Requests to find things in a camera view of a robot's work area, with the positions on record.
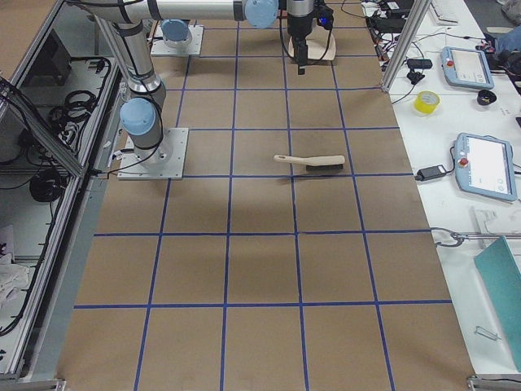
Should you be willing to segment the beige plastic dustpan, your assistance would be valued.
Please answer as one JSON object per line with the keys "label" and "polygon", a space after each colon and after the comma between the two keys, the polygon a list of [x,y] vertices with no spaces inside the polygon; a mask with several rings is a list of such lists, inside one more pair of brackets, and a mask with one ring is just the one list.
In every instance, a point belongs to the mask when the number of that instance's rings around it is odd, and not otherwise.
{"label": "beige plastic dustpan", "polygon": [[336,55],[336,43],[333,34],[326,30],[313,31],[306,37],[308,46],[308,64],[320,61],[332,61]]}

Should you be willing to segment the beige hand brush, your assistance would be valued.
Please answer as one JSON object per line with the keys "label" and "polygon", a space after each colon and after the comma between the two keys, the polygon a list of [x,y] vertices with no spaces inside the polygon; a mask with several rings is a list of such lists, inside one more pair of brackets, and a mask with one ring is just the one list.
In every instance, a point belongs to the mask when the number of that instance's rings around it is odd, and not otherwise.
{"label": "beige hand brush", "polygon": [[274,161],[293,165],[303,165],[307,171],[328,169],[338,170],[344,167],[345,157],[343,155],[311,157],[274,155]]}

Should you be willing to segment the yellow tape roll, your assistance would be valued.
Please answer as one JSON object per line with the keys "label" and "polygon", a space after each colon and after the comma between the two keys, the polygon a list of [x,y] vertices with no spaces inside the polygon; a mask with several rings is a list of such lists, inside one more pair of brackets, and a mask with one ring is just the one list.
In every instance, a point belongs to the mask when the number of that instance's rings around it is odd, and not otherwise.
{"label": "yellow tape roll", "polygon": [[438,94],[424,90],[420,91],[414,100],[414,109],[423,115],[431,115],[439,104],[440,96]]}

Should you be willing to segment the far teach pendant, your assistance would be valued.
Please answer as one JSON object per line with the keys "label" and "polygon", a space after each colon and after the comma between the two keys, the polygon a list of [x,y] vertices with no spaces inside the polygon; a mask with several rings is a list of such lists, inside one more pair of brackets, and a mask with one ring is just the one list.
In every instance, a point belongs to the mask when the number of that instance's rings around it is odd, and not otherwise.
{"label": "far teach pendant", "polygon": [[449,85],[477,90],[494,88],[492,73],[483,51],[446,46],[440,53],[440,59]]}

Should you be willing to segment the teach pendant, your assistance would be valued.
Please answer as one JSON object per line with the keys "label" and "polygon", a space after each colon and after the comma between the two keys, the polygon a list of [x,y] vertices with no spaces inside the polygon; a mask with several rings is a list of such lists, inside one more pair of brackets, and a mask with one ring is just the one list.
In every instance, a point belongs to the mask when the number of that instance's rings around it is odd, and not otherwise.
{"label": "teach pendant", "polygon": [[508,202],[518,199],[513,148],[509,142],[493,136],[460,133],[454,152],[455,178],[462,191]]}
{"label": "teach pendant", "polygon": [[440,53],[440,59],[449,85],[477,90],[494,88],[492,73],[483,51],[446,46]]}

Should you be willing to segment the black power adapter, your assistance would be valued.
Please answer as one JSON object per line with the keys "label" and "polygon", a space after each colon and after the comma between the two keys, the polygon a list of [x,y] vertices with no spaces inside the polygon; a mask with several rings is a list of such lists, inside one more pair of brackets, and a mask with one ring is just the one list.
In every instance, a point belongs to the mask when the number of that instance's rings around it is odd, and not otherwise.
{"label": "black power adapter", "polygon": [[414,178],[418,182],[430,181],[444,177],[448,173],[443,165],[433,165],[419,169]]}

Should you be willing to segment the black small bowl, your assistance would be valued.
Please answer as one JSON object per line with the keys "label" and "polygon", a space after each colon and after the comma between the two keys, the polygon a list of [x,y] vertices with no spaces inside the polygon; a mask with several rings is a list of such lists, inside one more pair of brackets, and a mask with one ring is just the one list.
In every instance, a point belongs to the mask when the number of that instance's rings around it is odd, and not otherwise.
{"label": "black small bowl", "polygon": [[487,107],[497,101],[497,96],[491,90],[479,90],[476,96],[476,102],[481,107]]}

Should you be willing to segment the near teach pendant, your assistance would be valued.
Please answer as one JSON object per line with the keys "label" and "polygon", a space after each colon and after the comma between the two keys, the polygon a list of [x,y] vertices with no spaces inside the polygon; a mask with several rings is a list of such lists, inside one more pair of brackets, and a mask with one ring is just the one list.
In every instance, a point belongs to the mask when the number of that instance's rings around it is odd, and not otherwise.
{"label": "near teach pendant", "polygon": [[454,152],[455,178],[462,191],[508,202],[518,199],[513,148],[509,142],[493,136],[460,133]]}

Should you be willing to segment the metal carabiner hook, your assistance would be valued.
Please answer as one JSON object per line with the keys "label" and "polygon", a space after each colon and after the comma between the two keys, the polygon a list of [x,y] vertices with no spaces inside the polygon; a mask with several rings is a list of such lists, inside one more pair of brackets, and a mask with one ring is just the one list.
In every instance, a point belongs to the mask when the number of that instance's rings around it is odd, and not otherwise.
{"label": "metal carabiner hook", "polygon": [[437,247],[457,248],[465,241],[460,233],[443,227],[432,227],[431,235]]}

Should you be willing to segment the white crumpled cloth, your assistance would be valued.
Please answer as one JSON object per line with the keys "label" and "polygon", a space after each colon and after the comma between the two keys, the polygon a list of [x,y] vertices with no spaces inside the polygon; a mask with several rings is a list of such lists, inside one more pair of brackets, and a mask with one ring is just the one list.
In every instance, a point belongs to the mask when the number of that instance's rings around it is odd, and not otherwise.
{"label": "white crumpled cloth", "polygon": [[11,253],[1,255],[1,306],[29,286],[29,268],[15,264]]}

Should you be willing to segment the aluminium frame post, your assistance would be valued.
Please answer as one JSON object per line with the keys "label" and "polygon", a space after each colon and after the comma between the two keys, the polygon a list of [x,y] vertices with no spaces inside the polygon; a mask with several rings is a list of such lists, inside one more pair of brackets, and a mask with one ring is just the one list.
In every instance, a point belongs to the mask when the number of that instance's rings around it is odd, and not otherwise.
{"label": "aluminium frame post", "polygon": [[427,13],[430,4],[431,0],[418,0],[414,2],[409,13],[409,17],[405,22],[404,28],[402,29],[396,48],[392,53],[387,69],[383,74],[381,85],[383,92],[387,93],[390,91],[392,84],[396,79],[397,73],[399,72],[406,57],[409,46],[416,37],[417,31],[425,17],[425,14]]}

